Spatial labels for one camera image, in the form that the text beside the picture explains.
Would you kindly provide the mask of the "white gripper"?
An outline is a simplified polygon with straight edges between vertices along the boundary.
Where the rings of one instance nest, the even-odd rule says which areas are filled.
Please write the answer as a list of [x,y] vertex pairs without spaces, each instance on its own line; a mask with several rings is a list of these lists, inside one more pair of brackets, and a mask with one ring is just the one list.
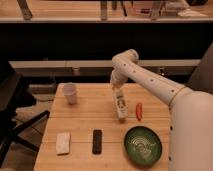
[[126,82],[126,77],[122,74],[112,73],[110,83],[113,89],[120,89]]

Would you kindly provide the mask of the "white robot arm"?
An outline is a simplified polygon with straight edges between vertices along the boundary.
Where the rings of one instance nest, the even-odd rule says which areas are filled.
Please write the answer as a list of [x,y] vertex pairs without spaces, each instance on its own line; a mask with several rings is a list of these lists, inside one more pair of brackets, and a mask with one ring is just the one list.
[[138,60],[134,49],[115,55],[110,82],[119,88],[130,78],[168,105],[168,171],[213,171],[213,95],[144,69]]

